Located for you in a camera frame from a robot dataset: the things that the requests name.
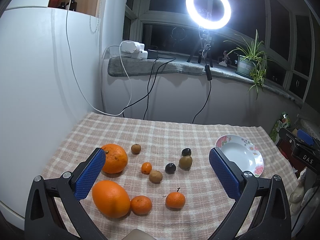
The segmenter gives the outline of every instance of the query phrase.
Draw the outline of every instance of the orange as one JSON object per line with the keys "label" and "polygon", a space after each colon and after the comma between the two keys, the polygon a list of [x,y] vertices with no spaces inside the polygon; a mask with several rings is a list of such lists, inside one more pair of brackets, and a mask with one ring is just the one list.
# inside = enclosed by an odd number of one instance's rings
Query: orange
{"label": "orange", "polygon": [[165,204],[171,208],[182,208],[185,203],[185,196],[179,192],[172,192],[165,199]]}
{"label": "orange", "polygon": [[143,174],[149,174],[150,171],[152,170],[152,165],[151,163],[143,163],[141,166],[141,172]]}
{"label": "orange", "polygon": [[100,212],[111,218],[120,218],[130,209],[130,198],[123,187],[111,180],[99,181],[92,188],[94,204]]}
{"label": "orange", "polygon": [[106,152],[106,163],[102,170],[106,173],[118,173],[124,170],[128,164],[128,156],[125,150],[116,144],[106,144],[101,147]]}
{"label": "orange", "polygon": [[131,200],[131,209],[137,215],[145,215],[150,212],[152,202],[146,196],[137,196]]}

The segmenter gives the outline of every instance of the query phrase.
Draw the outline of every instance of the white plate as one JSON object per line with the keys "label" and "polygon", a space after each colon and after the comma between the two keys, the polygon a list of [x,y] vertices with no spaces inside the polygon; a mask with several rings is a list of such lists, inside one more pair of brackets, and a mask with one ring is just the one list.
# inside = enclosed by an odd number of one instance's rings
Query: white plate
{"label": "white plate", "polygon": [[215,147],[220,148],[229,161],[238,165],[241,171],[250,171],[259,177],[263,171],[263,158],[258,148],[238,135],[221,136]]}

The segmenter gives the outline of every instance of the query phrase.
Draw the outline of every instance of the window sill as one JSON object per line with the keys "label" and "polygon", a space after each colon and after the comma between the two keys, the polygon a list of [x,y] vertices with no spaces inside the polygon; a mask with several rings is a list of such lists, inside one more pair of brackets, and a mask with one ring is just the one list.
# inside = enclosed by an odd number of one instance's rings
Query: window sill
{"label": "window sill", "polygon": [[[201,64],[198,64],[197,57],[193,57],[190,63],[187,62],[186,56],[177,54],[165,54],[163,57],[176,57],[177,59],[173,62],[168,63],[166,66],[161,67],[158,74],[168,73],[181,73],[187,75],[201,76],[205,75],[204,60]],[[144,76],[150,75],[150,69],[154,62],[154,59],[133,59],[133,58],[122,58],[123,64],[129,76]],[[169,60],[158,59],[153,74],[155,74],[160,64],[163,64]],[[216,78],[225,78],[230,80],[239,81],[242,83],[253,84],[253,81],[249,78],[236,74],[236,69],[232,67],[224,67],[219,64],[213,63],[213,68],[210,68],[211,74]],[[111,58],[108,65],[108,74],[112,77],[126,77],[126,74],[121,66],[119,57]],[[299,107],[302,107],[303,102],[297,96],[288,93],[284,88],[272,81],[265,80],[263,87],[277,95],[283,96],[291,101],[294,101]]]}

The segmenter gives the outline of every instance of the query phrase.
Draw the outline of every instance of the illuminated white ring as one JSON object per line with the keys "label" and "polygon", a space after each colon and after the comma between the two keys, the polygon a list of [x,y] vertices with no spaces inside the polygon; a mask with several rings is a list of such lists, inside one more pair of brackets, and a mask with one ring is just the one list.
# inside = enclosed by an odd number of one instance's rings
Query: illuminated white ring
{"label": "illuminated white ring", "polygon": [[204,27],[205,29],[219,29],[219,28],[222,28],[224,25],[226,25],[231,17],[231,7],[230,7],[228,0],[221,0],[221,2],[224,7],[224,16],[216,22],[209,21],[209,20],[202,18],[198,14],[198,12],[195,8],[194,0],[186,0],[186,6],[187,6],[188,13],[190,14],[190,17],[197,24]]}

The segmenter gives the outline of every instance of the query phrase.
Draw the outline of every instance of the plaid tablecloth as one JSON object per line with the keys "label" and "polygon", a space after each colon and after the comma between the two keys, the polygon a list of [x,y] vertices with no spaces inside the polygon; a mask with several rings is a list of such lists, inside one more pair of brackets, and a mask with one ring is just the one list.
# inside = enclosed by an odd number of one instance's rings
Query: plaid tablecloth
{"label": "plaid tablecloth", "polygon": [[[236,134],[250,140],[264,159],[262,177],[279,174],[289,195],[297,186],[297,179],[289,162],[280,154],[268,134],[261,127],[229,125],[196,125],[171,122],[143,121],[89,113],[77,124],[51,158],[42,172],[45,179],[57,178],[65,171],[73,171],[87,159],[96,147],[107,143],[121,145],[128,154],[128,165],[119,175],[100,174],[97,181],[109,179],[120,184],[130,198],[148,196],[153,203],[147,216],[130,212],[120,219],[110,219],[95,207],[91,192],[81,204],[90,218],[110,240],[120,240],[138,228],[157,239],[208,239],[231,209],[229,199],[211,168],[208,155],[216,140],[225,134]],[[133,155],[131,145],[142,146],[139,155]],[[191,148],[193,164],[190,171],[177,165],[173,175],[164,172],[167,163],[179,163],[181,150]],[[153,184],[141,173],[141,165],[150,162],[154,170],[163,173],[160,184]],[[165,198],[180,187],[186,204],[180,211],[165,206]],[[259,200],[256,198],[239,233],[247,230]],[[67,229],[76,234],[60,201],[57,202]]]}

